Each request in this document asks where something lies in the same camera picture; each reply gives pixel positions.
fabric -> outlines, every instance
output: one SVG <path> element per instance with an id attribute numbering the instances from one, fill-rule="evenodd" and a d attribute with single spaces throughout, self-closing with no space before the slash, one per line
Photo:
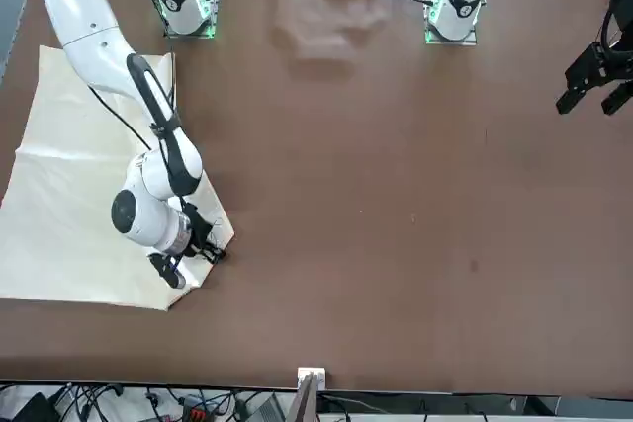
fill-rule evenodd
<path id="1" fill-rule="evenodd" d="M 147 60 L 168 90 L 170 56 Z M 156 143 L 139 105 L 101 96 Z M 171 289 L 145 249 L 111 223 L 112 200 L 141 152 L 142 144 L 99 104 L 64 52 L 41 46 L 38 88 L 0 209 L 1 297 L 167 309 L 202 284 L 212 267 L 206 260 L 184 259 L 179 269 L 187 285 Z M 215 236 L 224 247 L 232 228 L 206 176 L 193 201 L 218 224 Z"/>

brown table surface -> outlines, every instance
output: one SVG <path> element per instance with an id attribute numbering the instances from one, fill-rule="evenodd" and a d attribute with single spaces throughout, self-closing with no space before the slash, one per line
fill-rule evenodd
<path id="1" fill-rule="evenodd" d="M 149 0 L 111 0 L 139 52 Z M 633 110 L 554 103 L 605 0 L 489 0 L 477 47 L 405 0 L 224 0 L 178 42 L 185 129 L 236 238 L 169 312 L 0 302 L 0 377 L 633 395 Z M 0 90 L 6 184 L 56 46 L 28 0 Z"/>

small white block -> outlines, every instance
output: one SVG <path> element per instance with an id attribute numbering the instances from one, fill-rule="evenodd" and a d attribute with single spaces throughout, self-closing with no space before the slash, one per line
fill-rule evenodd
<path id="1" fill-rule="evenodd" d="M 325 390 L 325 368 L 298 368 L 297 369 L 297 387 L 306 376 L 316 375 L 318 378 L 318 390 Z"/>

white cloth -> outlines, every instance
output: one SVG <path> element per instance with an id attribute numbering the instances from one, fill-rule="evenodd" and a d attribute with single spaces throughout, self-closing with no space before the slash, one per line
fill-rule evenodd
<path id="1" fill-rule="evenodd" d="M 146 59 L 168 91 L 170 56 Z M 140 105 L 101 96 L 156 143 Z M 0 208 L 0 297 L 167 309 L 202 284 L 212 267 L 206 260 L 183 259 L 179 270 L 187 285 L 171 289 L 145 249 L 111 223 L 112 200 L 130 160 L 142 151 L 77 77 L 63 51 L 41 46 L 38 88 Z M 191 201 L 215 224 L 214 237 L 225 247 L 233 229 L 206 175 Z"/>

mounting plate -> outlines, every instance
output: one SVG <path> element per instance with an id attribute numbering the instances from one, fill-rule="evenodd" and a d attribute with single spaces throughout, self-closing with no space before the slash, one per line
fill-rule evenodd
<path id="1" fill-rule="evenodd" d="M 210 12 L 209 23 L 200 31 L 189 34 L 189 35 L 179 35 L 173 30 L 171 27 L 167 27 L 167 36 L 171 39 L 177 38 L 195 38 L 195 39 L 212 39 L 216 35 L 216 26 L 218 25 L 218 8 L 220 7 L 220 0 L 203 0 L 203 8 L 205 11 Z M 160 4 L 161 9 L 163 9 L 163 18 L 164 16 L 164 6 L 162 3 Z"/>
<path id="2" fill-rule="evenodd" d="M 318 378 L 318 390 L 325 390 L 325 368 L 297 368 L 297 387 L 310 374 Z"/>
<path id="3" fill-rule="evenodd" d="M 451 42 L 449 40 L 443 39 L 440 35 L 434 32 L 429 28 L 429 19 L 432 19 L 435 15 L 437 15 L 437 11 L 439 9 L 439 3 L 442 0 L 430 0 L 433 2 L 433 7 L 424 6 L 424 41 L 427 44 L 456 44 L 456 45 L 464 45 L 464 46 L 475 46 L 477 44 L 477 31 L 475 30 L 475 26 L 477 25 L 477 16 L 479 15 L 479 10 L 482 6 L 486 5 L 486 0 L 482 0 L 482 4 L 477 9 L 475 13 L 475 24 L 473 25 L 473 29 L 471 32 L 463 39 L 458 42 Z"/>

